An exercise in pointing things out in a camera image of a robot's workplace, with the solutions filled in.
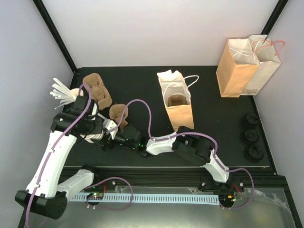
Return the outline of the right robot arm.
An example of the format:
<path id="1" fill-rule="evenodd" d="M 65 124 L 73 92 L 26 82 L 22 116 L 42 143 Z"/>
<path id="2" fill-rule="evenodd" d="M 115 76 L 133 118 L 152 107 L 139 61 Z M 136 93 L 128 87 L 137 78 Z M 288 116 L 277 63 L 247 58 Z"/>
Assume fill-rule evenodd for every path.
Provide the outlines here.
<path id="1" fill-rule="evenodd" d="M 205 168 L 213 178 L 213 185 L 220 191 L 228 191 L 233 186 L 229 168 L 217 156 L 218 143 L 212 137 L 181 126 L 177 132 L 146 139 L 132 125 L 124 130 L 107 129 L 102 138 L 102 148 L 113 148 L 119 144 L 142 157 L 174 153 L 195 166 Z"/>

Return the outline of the stack of paper cups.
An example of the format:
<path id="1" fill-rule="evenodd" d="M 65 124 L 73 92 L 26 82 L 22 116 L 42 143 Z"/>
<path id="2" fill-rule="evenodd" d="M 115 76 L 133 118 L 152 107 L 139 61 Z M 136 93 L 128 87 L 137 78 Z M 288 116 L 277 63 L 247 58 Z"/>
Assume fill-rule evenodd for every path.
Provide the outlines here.
<path id="1" fill-rule="evenodd" d="M 95 143 L 95 141 L 102 140 L 104 132 L 98 134 L 81 134 L 80 136 L 89 143 Z"/>

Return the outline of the brown pulp cup carrier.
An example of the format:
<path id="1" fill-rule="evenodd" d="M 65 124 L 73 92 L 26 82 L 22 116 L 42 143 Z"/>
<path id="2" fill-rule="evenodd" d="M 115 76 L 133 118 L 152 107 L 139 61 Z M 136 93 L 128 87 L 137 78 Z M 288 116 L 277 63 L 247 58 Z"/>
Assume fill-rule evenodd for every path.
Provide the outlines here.
<path id="1" fill-rule="evenodd" d="M 168 97 L 168 107 L 183 105 L 186 102 L 183 95 L 171 95 Z"/>

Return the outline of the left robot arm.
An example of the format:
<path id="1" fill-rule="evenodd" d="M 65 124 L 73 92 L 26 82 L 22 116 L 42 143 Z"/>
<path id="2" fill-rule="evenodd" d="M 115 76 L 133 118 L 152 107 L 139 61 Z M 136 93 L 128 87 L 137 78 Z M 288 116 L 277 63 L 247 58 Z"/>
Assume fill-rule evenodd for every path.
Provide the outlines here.
<path id="1" fill-rule="evenodd" d="M 58 219 L 78 192 L 87 186 L 92 190 L 101 186 L 101 176 L 89 166 L 83 166 L 63 183 L 58 182 L 68 154 L 78 140 L 95 143 L 102 139 L 103 120 L 97 116 L 96 106 L 91 98 L 77 96 L 68 112 L 54 117 L 41 163 L 26 189 L 17 191 L 15 196 L 26 211 L 26 221 L 31 212 Z"/>

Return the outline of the small brown paper bag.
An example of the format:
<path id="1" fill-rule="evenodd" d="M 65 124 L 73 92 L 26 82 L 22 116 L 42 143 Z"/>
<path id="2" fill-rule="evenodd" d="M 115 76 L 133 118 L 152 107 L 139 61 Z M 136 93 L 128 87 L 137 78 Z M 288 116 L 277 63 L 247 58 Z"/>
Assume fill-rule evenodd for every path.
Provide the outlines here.
<path id="1" fill-rule="evenodd" d="M 189 88 L 198 80 L 198 75 L 184 77 L 179 71 L 157 73 L 164 106 L 175 131 L 180 126 L 194 129 L 194 119 Z"/>

